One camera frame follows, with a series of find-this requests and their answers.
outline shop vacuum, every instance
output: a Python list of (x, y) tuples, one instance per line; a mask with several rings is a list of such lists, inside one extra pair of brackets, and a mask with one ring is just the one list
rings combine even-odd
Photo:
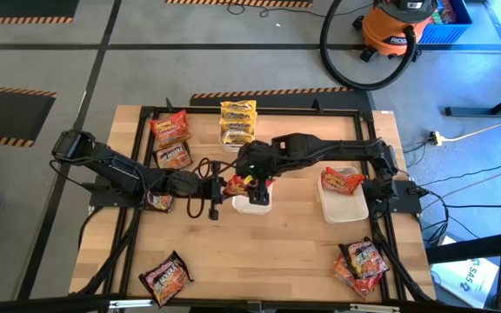
[(385, 79), (377, 83), (358, 83), (345, 77), (330, 60), (328, 55), (328, 31), (331, 20), (342, 0), (334, 0), (324, 20), (320, 33), (320, 55), (328, 72), (343, 86), (354, 90), (377, 90), (395, 81), (415, 62), (421, 54), (417, 42), (423, 35), (424, 27), (438, 7), (436, 0), (374, 0), (365, 17), (358, 17), (353, 27), (363, 30), (366, 49), (360, 58), (369, 62), (376, 54), (393, 58), (403, 56), (398, 67)]

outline wheel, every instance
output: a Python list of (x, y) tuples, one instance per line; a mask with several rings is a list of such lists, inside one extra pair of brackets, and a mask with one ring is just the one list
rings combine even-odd
[(421, 56), (423, 55), (423, 51), (415, 47), (415, 54), (413, 55), (413, 58), (411, 59), (412, 62), (416, 62)]
[(361, 52), (361, 55), (359, 57), (361, 58), (361, 60), (369, 62), (371, 58), (374, 57), (376, 52), (377, 50), (374, 48), (366, 48), (365, 50), (363, 50), (363, 52)]
[(363, 28), (363, 19), (364, 16), (355, 18), (355, 21), (353, 21), (353, 28), (355, 28), (355, 30), (361, 30)]

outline white plastic container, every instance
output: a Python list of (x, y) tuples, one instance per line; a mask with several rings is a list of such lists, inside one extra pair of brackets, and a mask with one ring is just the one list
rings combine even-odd
[[(334, 170), (344, 175), (358, 173), (354, 167), (335, 168)], [(345, 223), (364, 220), (368, 217), (369, 209), (366, 200), (364, 200), (363, 186), (359, 184), (352, 196), (324, 190), (322, 188), (322, 175), (324, 172), (325, 170), (322, 170), (318, 178), (318, 192), (326, 222)]]
[(239, 213), (258, 215), (266, 214), (271, 210), (271, 192), (273, 191), (273, 187), (274, 184), (271, 184), (268, 187), (268, 193), (270, 194), (270, 203), (268, 205), (251, 204), (247, 196), (234, 196), (231, 200), (231, 204), (233, 204), (233, 208)]

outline wooden tabletop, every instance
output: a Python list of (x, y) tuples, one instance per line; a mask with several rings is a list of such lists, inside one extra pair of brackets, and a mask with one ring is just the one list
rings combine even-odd
[[(108, 145), (130, 155), (140, 106), (118, 106)], [(374, 111), (377, 135), (394, 147), (400, 169), (405, 169), (397, 125), (392, 112)], [(231, 162), (236, 153), (223, 152), (218, 144), (219, 116), (189, 114), (192, 133), (188, 141), (195, 164), (202, 157)], [(258, 116), (256, 137), (301, 132), (327, 140), (356, 140), (350, 117)], [(149, 129), (144, 130), (144, 147)], [(317, 193), (319, 172), (326, 166), (358, 162), (324, 162), (288, 172), (277, 179), (272, 192), (272, 210), (263, 216), (241, 214), (228, 201), (218, 207), (219, 221), (208, 219), (207, 209), (198, 219), (186, 213), (186, 200), (176, 199), (170, 214), (144, 212), (138, 230), (128, 296), (148, 296), (138, 275), (161, 263), (173, 250), (183, 258), (195, 282), (177, 298), (224, 300), (278, 300), (322, 302), (379, 302), (377, 287), (366, 299), (333, 277), (338, 243), (353, 243), (371, 236), (368, 220), (328, 224)], [(233, 170), (224, 173), (230, 178)], [(193, 200), (193, 211), (199, 200)], [(117, 221), (117, 208), (105, 208), (84, 231), (70, 291), (81, 289), (110, 253)], [(424, 292), (434, 297), (429, 265), (418, 222), (405, 214), (392, 214), (400, 259)], [(118, 290), (123, 259), (117, 262), (112, 290)], [(391, 297), (396, 297), (392, 271), (388, 272)]]

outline concrete floor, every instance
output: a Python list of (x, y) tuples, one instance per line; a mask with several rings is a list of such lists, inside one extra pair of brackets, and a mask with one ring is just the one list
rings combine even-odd
[[(366, 3), (347, 1), (340, 11)], [(0, 25), (0, 43), (100, 43), (112, 4), (112, 0), (81, 0), (70, 25)], [(313, 11), (324, 14), (328, 6), (328, 2), (316, 1)], [(491, 7), (501, 20), (501, 1), (493, 0)], [(274, 11), (261, 18), (258, 12), (250, 8), (232, 16), (224, 6), (123, 0), (111, 43), (317, 43), (322, 18)], [(333, 43), (361, 43), (351, 27), (361, 12), (337, 17), (332, 25)], [(501, 44), (486, 8), (469, 4), (469, 12), (474, 24), (458, 43)], [(363, 82), (378, 80), (397, 66), (395, 60), (382, 57), (361, 63), (357, 51), (331, 54), (342, 72)], [(11, 299), (20, 284), (55, 179), (47, 165), (50, 150), (59, 132), (75, 120), (95, 55), (92, 50), (0, 51), (0, 85), (58, 92), (34, 147), (0, 147), (0, 195), (4, 198), (0, 206), (0, 301)], [(317, 51), (312, 50), (108, 51), (84, 129), (104, 142), (119, 104), (163, 105), (168, 97), (174, 105), (188, 105), (190, 96), (198, 92), (332, 86), (337, 83), (327, 76)], [(501, 51), (425, 51), (394, 84), (372, 95), (378, 110), (395, 111), (404, 145), (422, 141), (430, 130), (446, 137), (478, 130), (501, 120), (444, 117), (443, 107), (490, 107), (501, 101)], [(408, 157), (413, 163), (414, 156)], [(443, 147), (429, 146), (424, 160), (408, 171), (417, 182), (426, 183), (499, 164), (501, 129), (495, 129)], [(70, 175), (79, 181), (94, 177), (84, 169), (73, 169)], [(483, 176), (488, 175), (435, 184), (431, 189), (444, 194)], [(67, 184), (34, 297), (67, 293), (88, 197), (87, 192)], [(428, 201), (428, 197), (423, 199), (423, 203)], [(451, 196), (447, 202), (501, 203), (501, 177)], [(496, 223), (501, 221), (501, 209), (455, 209), (451, 215), (479, 236), (501, 233), (501, 223)], [(423, 224), (442, 218), (442, 208), (434, 205), (424, 213)], [(472, 238), (454, 222), (449, 232)]]

